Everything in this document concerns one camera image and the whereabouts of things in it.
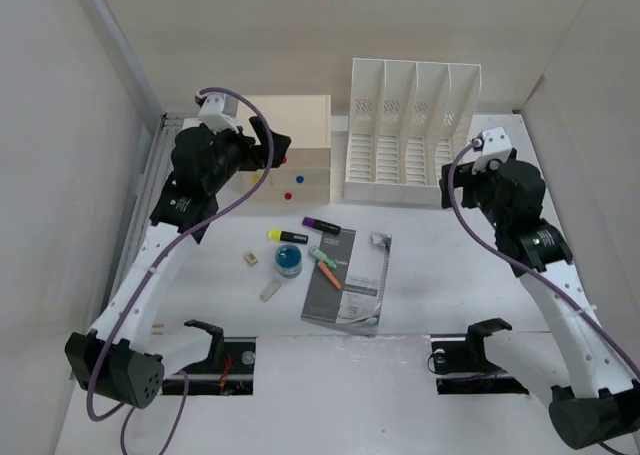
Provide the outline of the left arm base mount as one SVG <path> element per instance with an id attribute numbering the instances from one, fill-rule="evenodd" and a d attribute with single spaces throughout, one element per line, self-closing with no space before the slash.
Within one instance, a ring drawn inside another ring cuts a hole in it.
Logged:
<path id="1" fill-rule="evenodd" d="M 186 365 L 190 396 L 251 396 L 254 389 L 254 370 L 257 339 L 226 337 L 222 328 L 189 320 L 185 329 L 207 334 L 207 355 Z"/>

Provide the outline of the blue round jar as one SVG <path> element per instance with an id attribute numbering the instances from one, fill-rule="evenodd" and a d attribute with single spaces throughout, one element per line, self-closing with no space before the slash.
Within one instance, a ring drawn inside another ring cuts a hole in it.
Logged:
<path id="1" fill-rule="evenodd" d="M 277 272 L 284 278 L 292 279 L 302 271 L 302 253 L 294 244 L 284 244 L 275 252 Z"/>

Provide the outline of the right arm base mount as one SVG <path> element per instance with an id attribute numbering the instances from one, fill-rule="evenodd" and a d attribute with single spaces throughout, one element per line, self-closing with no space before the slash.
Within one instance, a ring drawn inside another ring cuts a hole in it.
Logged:
<path id="1" fill-rule="evenodd" d="M 512 326 L 501 318 L 469 325 L 464 334 L 430 336 L 428 370 L 436 376 L 438 395 L 528 395 L 529 391 L 503 368 L 486 358 L 484 341 Z"/>

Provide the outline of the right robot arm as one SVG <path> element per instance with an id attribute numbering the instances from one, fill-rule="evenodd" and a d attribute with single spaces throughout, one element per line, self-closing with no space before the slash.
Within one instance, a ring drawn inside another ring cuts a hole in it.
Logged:
<path id="1" fill-rule="evenodd" d="M 570 448 L 609 447 L 639 430 L 639 367 L 597 320 L 562 234 L 541 215 L 546 185 L 533 165 L 509 157 L 442 168 L 442 206 L 456 216 L 477 208 L 494 229 L 495 243 L 474 241 L 511 266 L 532 297 L 558 349 L 554 362 L 516 341 L 501 320 L 478 322 L 463 344 L 477 369 L 505 370 L 547 410 Z"/>

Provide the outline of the purple highlighter marker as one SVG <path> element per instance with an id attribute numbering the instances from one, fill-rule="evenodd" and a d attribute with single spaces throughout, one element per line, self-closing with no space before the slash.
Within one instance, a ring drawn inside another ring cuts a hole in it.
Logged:
<path id="1" fill-rule="evenodd" d="M 323 233 L 328 233 L 331 235 L 339 235 L 342 230 L 342 228 L 338 225 L 335 225 L 323 220 L 319 220 L 316 218 L 312 218 L 312 217 L 304 217 L 302 221 L 302 225 L 307 228 L 318 230 Z"/>

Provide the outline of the grey setup guide booklet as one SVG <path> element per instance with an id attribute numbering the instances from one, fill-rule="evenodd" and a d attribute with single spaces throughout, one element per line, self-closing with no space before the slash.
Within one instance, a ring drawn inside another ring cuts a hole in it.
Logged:
<path id="1" fill-rule="evenodd" d="M 331 269 L 342 285 L 337 290 L 314 267 L 301 319 L 357 336 L 378 332 L 392 247 L 392 236 L 381 232 L 342 229 L 324 233 L 317 245 L 337 263 Z"/>

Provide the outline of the cream drawer cabinet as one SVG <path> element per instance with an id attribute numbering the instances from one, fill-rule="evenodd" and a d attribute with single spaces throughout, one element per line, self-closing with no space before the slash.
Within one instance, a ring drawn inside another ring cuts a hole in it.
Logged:
<path id="1" fill-rule="evenodd" d="M 248 98 L 270 128 L 291 138 L 285 160 L 251 196 L 253 203 L 327 204 L 331 199 L 331 97 L 265 95 Z"/>

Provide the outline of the yellow highlighter marker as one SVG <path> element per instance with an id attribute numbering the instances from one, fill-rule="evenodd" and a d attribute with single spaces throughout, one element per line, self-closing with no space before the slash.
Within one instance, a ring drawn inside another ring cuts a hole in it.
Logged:
<path id="1" fill-rule="evenodd" d="M 309 237 L 303 234 L 272 229 L 268 231 L 267 239 L 274 242 L 306 245 Z"/>

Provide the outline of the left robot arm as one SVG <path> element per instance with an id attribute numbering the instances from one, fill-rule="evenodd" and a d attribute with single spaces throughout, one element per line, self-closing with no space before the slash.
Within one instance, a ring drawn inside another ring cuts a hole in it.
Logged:
<path id="1" fill-rule="evenodd" d="M 213 131 L 204 122 L 176 135 L 172 170 L 129 272 L 88 332 L 72 333 L 65 345 L 89 397 L 144 409 L 165 378 L 192 364 L 209 372 L 223 362 L 220 327 L 191 319 L 162 341 L 152 339 L 151 328 L 173 278 L 220 213 L 220 189 L 239 171 L 277 168 L 286 157 L 289 136 L 268 132 L 257 116 L 249 122 L 251 136 L 240 127 Z"/>

